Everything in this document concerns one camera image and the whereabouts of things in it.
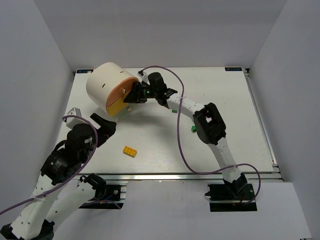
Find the yellow drawer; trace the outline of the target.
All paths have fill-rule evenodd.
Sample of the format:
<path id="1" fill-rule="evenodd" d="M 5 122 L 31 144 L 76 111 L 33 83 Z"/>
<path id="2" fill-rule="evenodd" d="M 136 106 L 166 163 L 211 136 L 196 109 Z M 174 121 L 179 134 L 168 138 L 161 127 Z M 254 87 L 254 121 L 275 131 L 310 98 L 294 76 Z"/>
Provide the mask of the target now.
<path id="1" fill-rule="evenodd" d="M 117 115 L 122 109 L 126 108 L 128 103 L 123 102 L 123 99 L 120 98 L 115 101 L 112 105 L 106 108 L 106 112 L 110 117 Z"/>

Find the orange top drawer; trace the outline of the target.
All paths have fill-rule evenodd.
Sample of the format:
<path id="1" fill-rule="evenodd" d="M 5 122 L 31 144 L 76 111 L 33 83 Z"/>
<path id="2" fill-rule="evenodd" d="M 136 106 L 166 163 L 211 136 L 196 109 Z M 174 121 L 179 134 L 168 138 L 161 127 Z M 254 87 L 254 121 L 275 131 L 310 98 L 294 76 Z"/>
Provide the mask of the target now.
<path id="1" fill-rule="evenodd" d="M 106 107 L 110 107 L 122 96 L 132 89 L 133 83 L 138 82 L 138 79 L 134 76 L 128 77 L 122 80 L 118 85 L 116 85 L 109 93 L 106 100 Z"/>

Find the yellow lego brick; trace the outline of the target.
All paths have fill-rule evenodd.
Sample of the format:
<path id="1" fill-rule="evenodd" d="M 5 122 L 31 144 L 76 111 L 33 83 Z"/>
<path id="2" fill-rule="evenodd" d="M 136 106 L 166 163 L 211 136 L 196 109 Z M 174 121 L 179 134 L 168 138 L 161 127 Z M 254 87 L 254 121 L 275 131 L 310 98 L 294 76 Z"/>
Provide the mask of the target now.
<path id="1" fill-rule="evenodd" d="M 123 151 L 122 151 L 125 155 L 127 156 L 130 156 L 132 158 L 134 158 L 136 155 L 137 155 L 137 150 L 134 149 L 134 148 L 131 148 L 129 146 L 125 146 L 123 148 Z"/>

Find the cream round drawer cabinet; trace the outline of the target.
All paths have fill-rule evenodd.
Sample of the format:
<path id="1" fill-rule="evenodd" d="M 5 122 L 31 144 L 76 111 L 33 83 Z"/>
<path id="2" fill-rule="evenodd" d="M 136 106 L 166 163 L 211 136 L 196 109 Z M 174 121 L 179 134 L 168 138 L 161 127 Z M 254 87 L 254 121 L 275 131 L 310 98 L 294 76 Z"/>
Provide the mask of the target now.
<path id="1" fill-rule="evenodd" d="M 87 95 L 107 113 L 106 101 L 109 93 L 121 81 L 129 77 L 135 76 L 113 62 L 104 63 L 96 68 L 88 77 L 86 82 Z M 129 92 L 120 99 L 124 101 Z"/>

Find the green curved lego brick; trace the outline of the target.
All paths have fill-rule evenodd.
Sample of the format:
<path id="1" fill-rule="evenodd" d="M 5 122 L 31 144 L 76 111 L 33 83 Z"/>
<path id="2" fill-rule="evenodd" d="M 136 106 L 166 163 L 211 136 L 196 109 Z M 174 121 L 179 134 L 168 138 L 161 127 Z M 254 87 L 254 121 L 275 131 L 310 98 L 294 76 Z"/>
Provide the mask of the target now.
<path id="1" fill-rule="evenodd" d="M 191 127 L 191 131 L 192 131 L 193 133 L 195 133 L 195 132 L 197 131 L 195 125 L 193 125 L 193 126 Z"/>

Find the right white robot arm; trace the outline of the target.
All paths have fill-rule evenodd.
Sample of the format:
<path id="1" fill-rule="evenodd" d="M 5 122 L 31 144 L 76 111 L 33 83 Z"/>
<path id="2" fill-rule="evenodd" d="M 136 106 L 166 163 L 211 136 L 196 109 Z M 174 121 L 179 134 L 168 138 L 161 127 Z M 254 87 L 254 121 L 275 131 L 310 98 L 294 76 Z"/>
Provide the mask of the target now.
<path id="1" fill-rule="evenodd" d="M 201 104 L 184 98 L 182 93 L 178 93 L 177 90 L 167 87 L 159 72 L 153 72 L 148 75 L 144 75 L 142 71 L 139 73 L 142 81 L 132 84 L 131 90 L 123 101 L 129 104 L 144 104 L 149 99 L 155 99 L 160 106 L 170 110 L 176 110 L 177 143 L 185 166 L 196 175 L 205 176 L 221 172 L 222 180 L 226 188 L 232 192 L 234 197 L 238 196 L 248 182 L 245 175 L 237 166 L 230 151 L 226 138 L 226 124 L 217 106 L 212 102 Z M 181 115 L 192 119 L 198 138 L 212 151 L 218 163 L 219 170 L 199 172 L 189 166 L 181 146 Z"/>

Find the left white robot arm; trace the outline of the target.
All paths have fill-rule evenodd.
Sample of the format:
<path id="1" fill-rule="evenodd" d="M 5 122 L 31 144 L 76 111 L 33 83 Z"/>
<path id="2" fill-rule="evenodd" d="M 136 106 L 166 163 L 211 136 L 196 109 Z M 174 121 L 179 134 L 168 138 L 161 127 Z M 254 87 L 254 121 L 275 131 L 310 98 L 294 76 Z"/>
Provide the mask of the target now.
<path id="1" fill-rule="evenodd" d="M 115 122 L 96 113 L 90 118 L 99 125 L 98 128 L 79 115 L 63 116 L 62 120 L 70 131 L 44 162 L 31 197 L 1 211 L 4 214 L 24 206 L 12 223 L 1 228 L 0 233 L 5 239 L 51 240 L 58 227 L 78 208 L 94 204 L 118 206 L 110 197 L 104 196 L 107 183 L 95 173 L 83 177 L 73 192 L 56 202 L 65 185 L 89 163 L 97 148 L 116 132 Z"/>

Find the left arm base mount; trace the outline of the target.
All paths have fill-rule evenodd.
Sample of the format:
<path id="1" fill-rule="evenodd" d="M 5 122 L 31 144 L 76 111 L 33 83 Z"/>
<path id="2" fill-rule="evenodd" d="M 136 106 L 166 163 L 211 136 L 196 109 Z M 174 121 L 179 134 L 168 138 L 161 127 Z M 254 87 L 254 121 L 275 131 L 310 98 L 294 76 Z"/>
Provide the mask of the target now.
<path id="1" fill-rule="evenodd" d="M 93 198 L 83 203 L 80 209 L 120 210 L 123 207 L 127 193 L 126 183 L 109 182 L 95 173 L 81 175 L 77 186 L 83 182 L 93 185 L 95 194 Z"/>

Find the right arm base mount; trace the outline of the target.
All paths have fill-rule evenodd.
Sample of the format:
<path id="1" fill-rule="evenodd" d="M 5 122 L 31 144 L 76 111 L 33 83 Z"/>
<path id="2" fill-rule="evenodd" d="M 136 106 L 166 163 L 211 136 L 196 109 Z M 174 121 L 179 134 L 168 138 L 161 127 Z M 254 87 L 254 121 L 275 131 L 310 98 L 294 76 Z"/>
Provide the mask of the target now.
<path id="1" fill-rule="evenodd" d="M 224 184 L 209 184 L 204 197 L 209 201 L 210 212 L 256 212 L 258 210 L 253 185 L 248 183 L 237 195 Z"/>

